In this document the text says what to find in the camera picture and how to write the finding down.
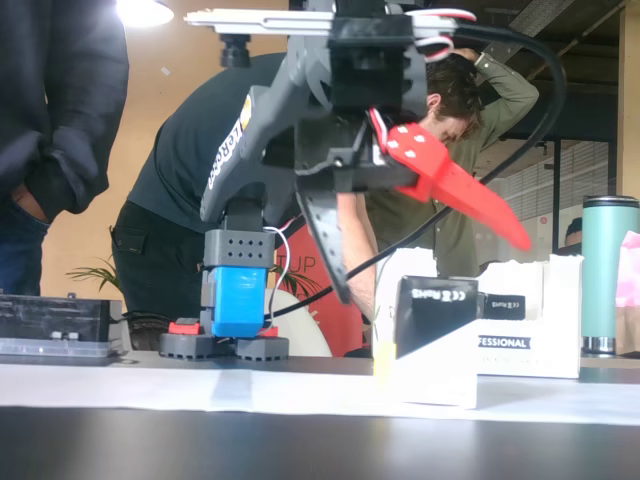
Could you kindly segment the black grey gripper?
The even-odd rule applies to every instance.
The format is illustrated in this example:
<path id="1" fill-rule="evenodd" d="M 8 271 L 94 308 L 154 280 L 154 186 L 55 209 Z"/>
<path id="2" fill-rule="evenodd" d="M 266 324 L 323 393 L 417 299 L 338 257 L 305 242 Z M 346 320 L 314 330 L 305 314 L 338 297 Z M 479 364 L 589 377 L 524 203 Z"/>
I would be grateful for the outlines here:
<path id="1" fill-rule="evenodd" d="M 531 248 L 509 204 L 455 163 L 420 125 L 391 128 L 383 151 L 379 146 L 375 113 L 386 126 L 426 113 L 425 62 L 410 21 L 339 18 L 326 41 L 306 38 L 297 50 L 310 90 L 294 123 L 298 191 L 397 187 L 414 200 L 436 200 L 470 217 L 517 249 Z"/>

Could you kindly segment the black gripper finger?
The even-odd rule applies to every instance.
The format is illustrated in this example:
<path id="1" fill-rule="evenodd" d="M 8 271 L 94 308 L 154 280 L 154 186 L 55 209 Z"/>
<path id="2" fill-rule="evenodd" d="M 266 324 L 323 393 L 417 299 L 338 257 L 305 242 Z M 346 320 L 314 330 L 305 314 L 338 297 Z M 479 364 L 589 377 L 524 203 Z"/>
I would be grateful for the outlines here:
<path id="1" fill-rule="evenodd" d="M 336 193 L 309 177 L 297 177 L 295 188 L 298 204 L 321 254 L 331 286 L 339 301 L 349 304 L 351 292 L 343 261 Z"/>

